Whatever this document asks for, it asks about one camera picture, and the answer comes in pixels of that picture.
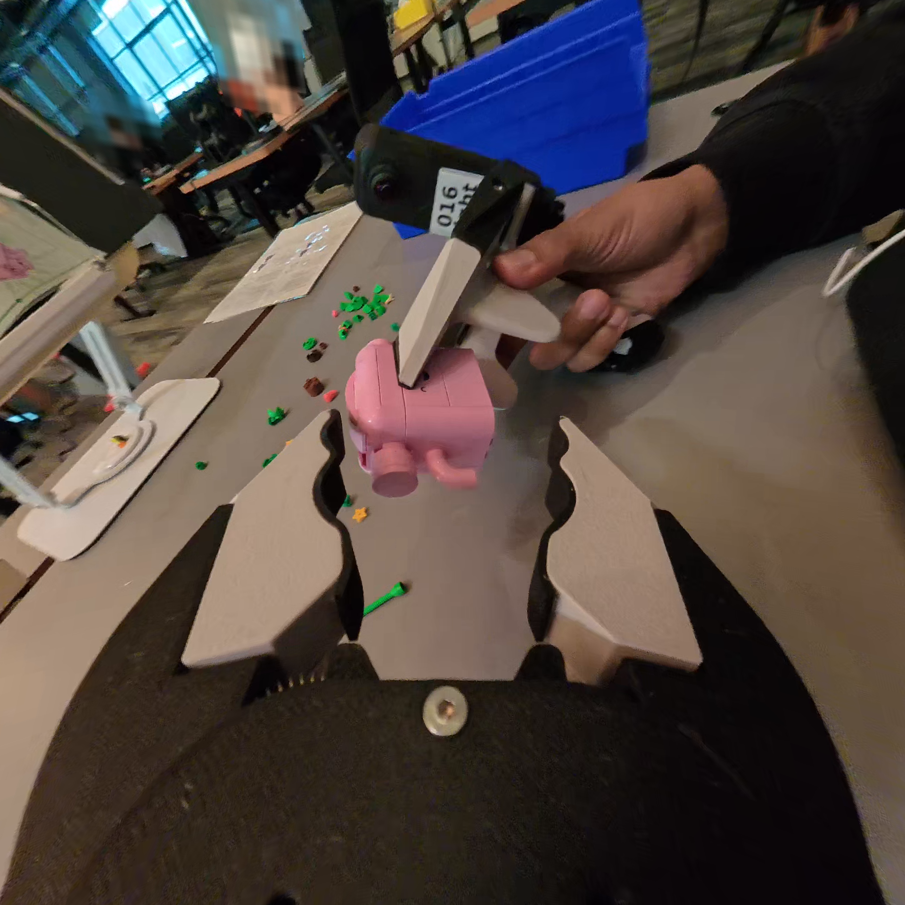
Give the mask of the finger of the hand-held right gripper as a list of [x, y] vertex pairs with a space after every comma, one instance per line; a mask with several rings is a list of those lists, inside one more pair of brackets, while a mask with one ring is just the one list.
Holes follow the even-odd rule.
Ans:
[[477, 248], [461, 239], [447, 240], [397, 334], [395, 359], [402, 387], [414, 386], [449, 325], [463, 321], [488, 278]]

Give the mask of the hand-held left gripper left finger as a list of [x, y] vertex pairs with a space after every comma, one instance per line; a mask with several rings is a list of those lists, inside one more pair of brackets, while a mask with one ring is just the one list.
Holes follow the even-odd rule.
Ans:
[[355, 641], [364, 588], [347, 527], [340, 413], [318, 413], [232, 501], [182, 663], [259, 657], [288, 678], [316, 673]]

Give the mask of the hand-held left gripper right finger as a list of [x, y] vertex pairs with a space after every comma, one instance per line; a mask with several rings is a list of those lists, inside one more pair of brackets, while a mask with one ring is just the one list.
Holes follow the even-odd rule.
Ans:
[[603, 685], [628, 661], [694, 673], [703, 656], [650, 500], [565, 416], [548, 463], [535, 640], [558, 649], [572, 683]]

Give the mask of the pink toy brick body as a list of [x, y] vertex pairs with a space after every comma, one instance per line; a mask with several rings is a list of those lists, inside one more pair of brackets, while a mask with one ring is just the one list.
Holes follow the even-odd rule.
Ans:
[[477, 486], [495, 413], [471, 350], [436, 349], [408, 388], [398, 383], [394, 346], [375, 339], [356, 355], [345, 401], [359, 466], [374, 493], [408, 496], [424, 474], [452, 490]]

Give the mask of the person's right forearm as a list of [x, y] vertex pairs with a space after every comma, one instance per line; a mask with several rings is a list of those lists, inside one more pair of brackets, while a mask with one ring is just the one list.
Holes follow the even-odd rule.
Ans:
[[645, 180], [700, 165], [716, 179], [734, 278], [859, 232], [904, 204], [903, 2], [736, 100], [695, 151]]

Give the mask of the person's right hand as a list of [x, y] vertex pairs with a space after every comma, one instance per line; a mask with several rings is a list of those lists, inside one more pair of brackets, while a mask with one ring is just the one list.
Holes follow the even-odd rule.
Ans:
[[600, 365], [636, 318], [654, 317], [701, 277], [728, 235], [715, 175], [692, 165], [619, 190], [499, 255], [494, 270], [512, 288], [555, 278], [582, 288], [558, 337], [529, 353], [539, 370], [581, 373]]

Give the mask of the pile of green leaf pieces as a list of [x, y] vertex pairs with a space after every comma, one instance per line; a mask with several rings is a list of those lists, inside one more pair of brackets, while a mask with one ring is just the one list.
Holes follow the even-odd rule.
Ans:
[[344, 341], [357, 324], [383, 318], [394, 300], [394, 294], [381, 284], [376, 284], [369, 295], [358, 287], [344, 292], [343, 299], [331, 311], [331, 317], [336, 322], [337, 337]]

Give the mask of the printed paper sheet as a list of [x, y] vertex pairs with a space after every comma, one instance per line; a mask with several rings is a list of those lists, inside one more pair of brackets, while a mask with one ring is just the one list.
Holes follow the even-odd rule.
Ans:
[[362, 218], [357, 203], [306, 219], [278, 233], [258, 261], [211, 310], [205, 324], [307, 296]]

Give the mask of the wooden office desk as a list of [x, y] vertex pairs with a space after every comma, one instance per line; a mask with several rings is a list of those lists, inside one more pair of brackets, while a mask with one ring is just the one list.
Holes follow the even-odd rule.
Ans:
[[182, 194], [189, 195], [207, 187], [220, 185], [235, 187], [249, 205], [253, 218], [271, 238], [274, 238], [279, 233], [280, 227], [272, 212], [261, 203], [254, 192], [244, 186], [243, 181], [247, 171], [284, 151], [288, 147], [288, 143], [296, 139], [303, 129], [309, 128], [342, 175], [343, 183], [351, 186], [354, 177], [350, 161], [321, 126], [322, 117], [345, 99], [349, 99], [347, 84], [343, 79], [337, 77], [325, 88], [304, 99], [302, 106], [288, 117], [277, 121], [276, 125], [280, 127], [278, 134], [246, 145], [238, 156], [209, 168], [202, 175], [189, 178], [177, 189]]

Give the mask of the blue plastic bin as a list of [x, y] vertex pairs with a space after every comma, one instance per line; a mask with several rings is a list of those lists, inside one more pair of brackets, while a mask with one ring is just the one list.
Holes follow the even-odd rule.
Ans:
[[407, 93], [376, 125], [514, 161], [561, 197], [631, 169], [649, 99], [639, 3], [595, 1]]

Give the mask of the white stand base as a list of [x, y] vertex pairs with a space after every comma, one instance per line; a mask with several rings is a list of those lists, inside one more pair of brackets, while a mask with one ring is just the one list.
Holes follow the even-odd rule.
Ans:
[[[141, 412], [117, 414], [99, 437], [75, 452], [71, 467], [42, 494], [49, 507], [28, 507], [16, 529], [27, 547], [56, 561], [90, 548], [147, 483], [220, 389], [216, 378], [161, 381], [144, 391]], [[125, 449], [110, 438], [130, 436]]]

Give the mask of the large glass window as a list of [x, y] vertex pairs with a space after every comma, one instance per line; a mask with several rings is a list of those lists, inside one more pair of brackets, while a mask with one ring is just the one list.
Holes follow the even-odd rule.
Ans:
[[157, 112], [215, 74], [212, 47], [186, 1], [89, 2], [93, 41]]

